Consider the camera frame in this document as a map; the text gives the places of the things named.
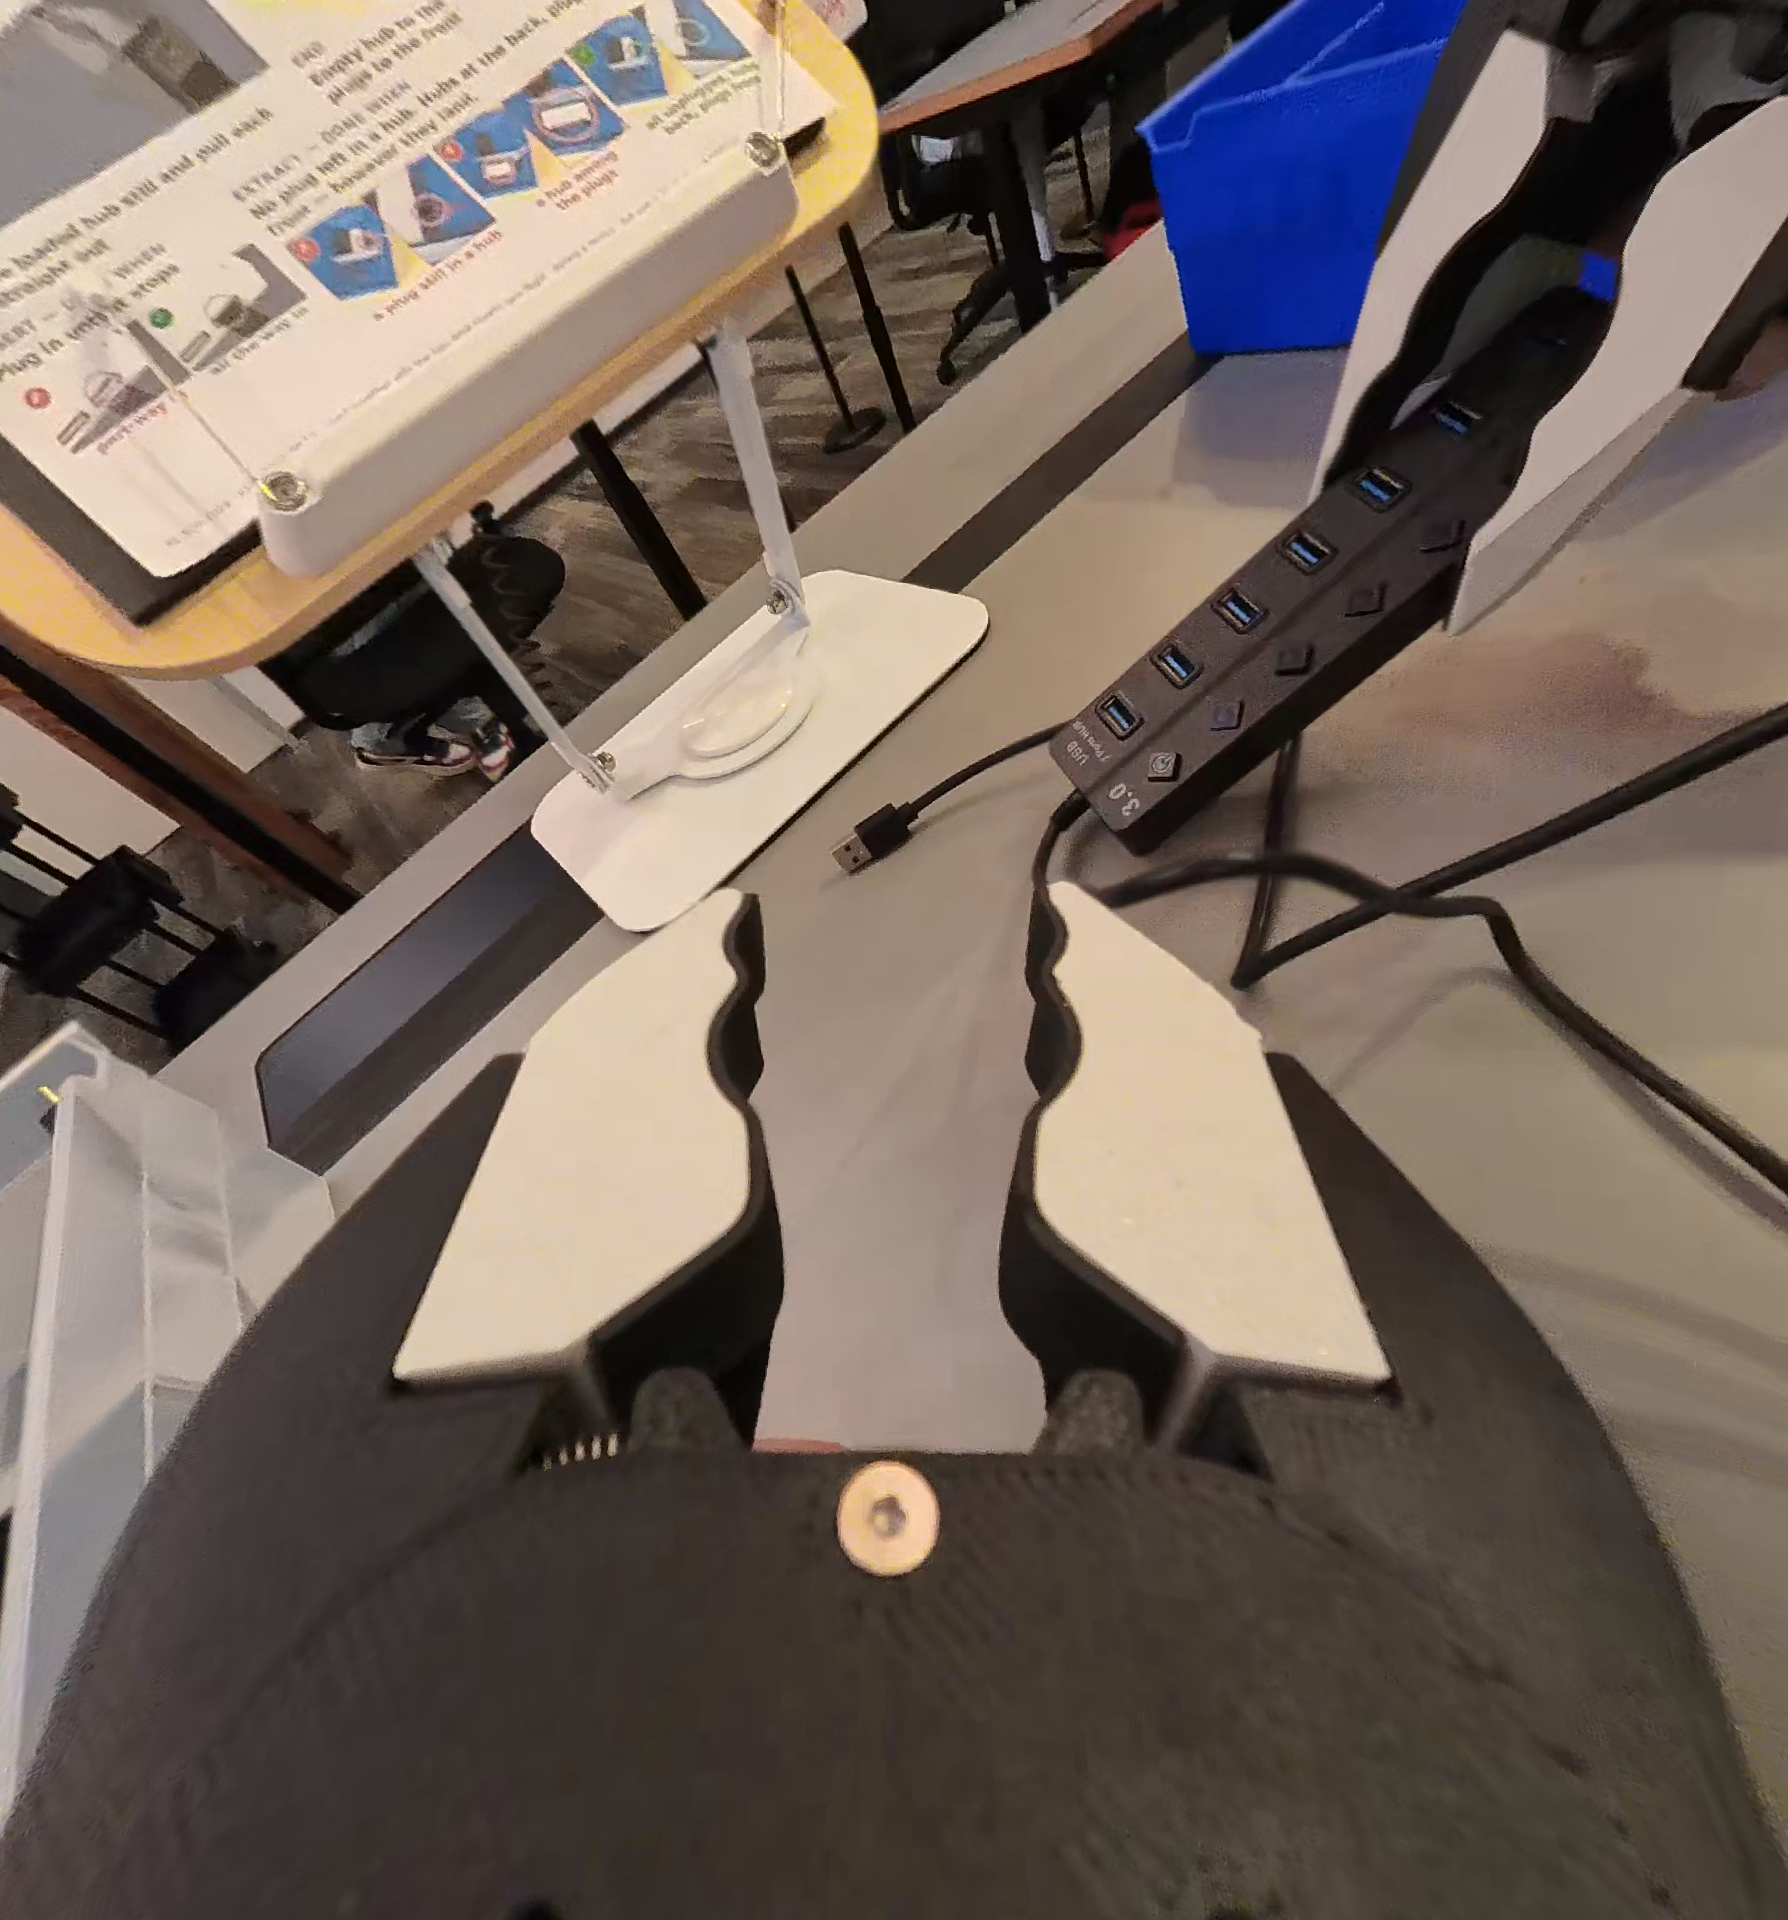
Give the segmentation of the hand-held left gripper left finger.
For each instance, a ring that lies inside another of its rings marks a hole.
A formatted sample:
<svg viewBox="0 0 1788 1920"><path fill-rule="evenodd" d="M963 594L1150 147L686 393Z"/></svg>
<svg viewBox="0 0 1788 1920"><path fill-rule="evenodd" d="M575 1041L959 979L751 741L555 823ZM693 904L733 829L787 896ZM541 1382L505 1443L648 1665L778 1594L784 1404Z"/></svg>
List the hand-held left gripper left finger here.
<svg viewBox="0 0 1788 1920"><path fill-rule="evenodd" d="M401 1337L414 1393L541 1382L575 1435L697 1375L754 1440L784 1228L754 1089L763 904L723 887L527 1041Z"/></svg>

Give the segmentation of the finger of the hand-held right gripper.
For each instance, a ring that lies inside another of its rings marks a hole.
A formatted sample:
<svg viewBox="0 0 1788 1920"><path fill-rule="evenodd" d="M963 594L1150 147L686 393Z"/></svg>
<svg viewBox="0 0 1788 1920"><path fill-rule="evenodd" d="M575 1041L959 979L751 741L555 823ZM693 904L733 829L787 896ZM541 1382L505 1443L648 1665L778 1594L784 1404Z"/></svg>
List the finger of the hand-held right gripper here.
<svg viewBox="0 0 1788 1920"><path fill-rule="evenodd" d="M1570 540L1626 471L1726 372L1702 372L1758 265L1788 273L1788 98L1769 98L1681 159L1650 193L1621 252L1602 351L1529 432L1500 514L1473 537L1451 633L1469 633Z"/></svg>
<svg viewBox="0 0 1788 1920"><path fill-rule="evenodd" d="M1469 299L1508 247L1513 196L1568 118L1570 57L1503 28L1376 252L1313 490L1363 458L1448 359Z"/></svg>

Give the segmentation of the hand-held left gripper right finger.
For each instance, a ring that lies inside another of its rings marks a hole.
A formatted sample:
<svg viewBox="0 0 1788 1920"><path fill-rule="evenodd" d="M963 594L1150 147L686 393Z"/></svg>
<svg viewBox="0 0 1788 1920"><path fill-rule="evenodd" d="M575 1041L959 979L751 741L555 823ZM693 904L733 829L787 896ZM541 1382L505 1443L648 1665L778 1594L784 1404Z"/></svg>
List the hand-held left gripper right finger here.
<svg viewBox="0 0 1788 1920"><path fill-rule="evenodd" d="M1045 1410L1114 1375L1178 1443L1230 1382L1381 1393L1391 1360L1259 1027L1075 882L1036 891L1024 982L999 1312Z"/></svg>

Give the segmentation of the black multi-port usb hub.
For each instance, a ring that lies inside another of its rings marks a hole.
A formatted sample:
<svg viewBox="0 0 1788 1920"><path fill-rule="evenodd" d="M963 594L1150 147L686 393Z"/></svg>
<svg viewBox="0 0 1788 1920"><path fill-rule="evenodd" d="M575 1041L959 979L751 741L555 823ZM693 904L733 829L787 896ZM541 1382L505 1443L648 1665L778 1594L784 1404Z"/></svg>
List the black multi-port usb hub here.
<svg viewBox="0 0 1788 1920"><path fill-rule="evenodd" d="M1451 619L1475 531L1611 322L1584 286L1537 294L1052 738L1126 851L1162 846Z"/></svg>

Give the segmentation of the clear plastic bin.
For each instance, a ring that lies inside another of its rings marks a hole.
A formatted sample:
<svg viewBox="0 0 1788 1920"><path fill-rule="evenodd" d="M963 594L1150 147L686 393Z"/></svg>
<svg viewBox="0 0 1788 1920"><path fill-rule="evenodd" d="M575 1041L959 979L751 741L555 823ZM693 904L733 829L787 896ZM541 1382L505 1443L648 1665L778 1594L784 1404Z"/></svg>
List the clear plastic bin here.
<svg viewBox="0 0 1788 1920"><path fill-rule="evenodd" d="M103 1566L328 1182L68 1026L0 1076L0 1828Z"/></svg>

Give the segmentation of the blue plastic bin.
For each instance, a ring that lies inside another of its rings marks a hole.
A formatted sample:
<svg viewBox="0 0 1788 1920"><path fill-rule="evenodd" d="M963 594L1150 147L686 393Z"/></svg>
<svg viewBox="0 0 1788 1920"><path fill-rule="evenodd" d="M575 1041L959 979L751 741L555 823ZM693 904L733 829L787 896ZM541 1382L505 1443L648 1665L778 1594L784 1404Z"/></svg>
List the blue plastic bin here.
<svg viewBox="0 0 1788 1920"><path fill-rule="evenodd" d="M1143 119L1190 342L1354 337L1453 0L1296 0Z"/></svg>

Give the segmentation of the long grey-top desk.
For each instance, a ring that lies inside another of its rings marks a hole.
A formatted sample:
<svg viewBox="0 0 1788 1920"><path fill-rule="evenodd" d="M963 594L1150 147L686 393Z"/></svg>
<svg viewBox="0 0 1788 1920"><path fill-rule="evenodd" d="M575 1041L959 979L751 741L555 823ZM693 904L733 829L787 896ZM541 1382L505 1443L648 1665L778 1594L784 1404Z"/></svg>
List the long grey-top desk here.
<svg viewBox="0 0 1788 1920"><path fill-rule="evenodd" d="M1162 66L1169 3L895 3L874 84L878 176L895 228L963 219L988 272L954 303L938 381L1013 306L1036 329L1071 278L1110 262L1082 127L1136 66Z"/></svg>

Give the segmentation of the black wheeled bin rack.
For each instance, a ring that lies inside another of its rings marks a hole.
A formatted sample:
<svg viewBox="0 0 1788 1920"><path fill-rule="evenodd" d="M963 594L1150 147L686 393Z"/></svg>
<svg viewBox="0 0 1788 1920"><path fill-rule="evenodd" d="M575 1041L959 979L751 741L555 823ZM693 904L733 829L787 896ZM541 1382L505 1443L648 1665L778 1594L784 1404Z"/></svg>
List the black wheeled bin rack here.
<svg viewBox="0 0 1788 1920"><path fill-rule="evenodd" d="M0 781L0 974L26 997L96 1010L177 1055L281 961L272 942L203 922L144 854L86 854Z"/></svg>

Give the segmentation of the printed instruction sheet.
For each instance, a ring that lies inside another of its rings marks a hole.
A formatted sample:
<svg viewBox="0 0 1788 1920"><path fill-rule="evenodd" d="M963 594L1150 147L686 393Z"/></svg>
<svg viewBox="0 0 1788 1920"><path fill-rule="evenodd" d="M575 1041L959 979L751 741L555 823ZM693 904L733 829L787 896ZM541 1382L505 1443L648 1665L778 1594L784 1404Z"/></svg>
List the printed instruction sheet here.
<svg viewBox="0 0 1788 1920"><path fill-rule="evenodd" d="M748 3L0 3L0 501L127 616L334 569L797 225Z"/></svg>

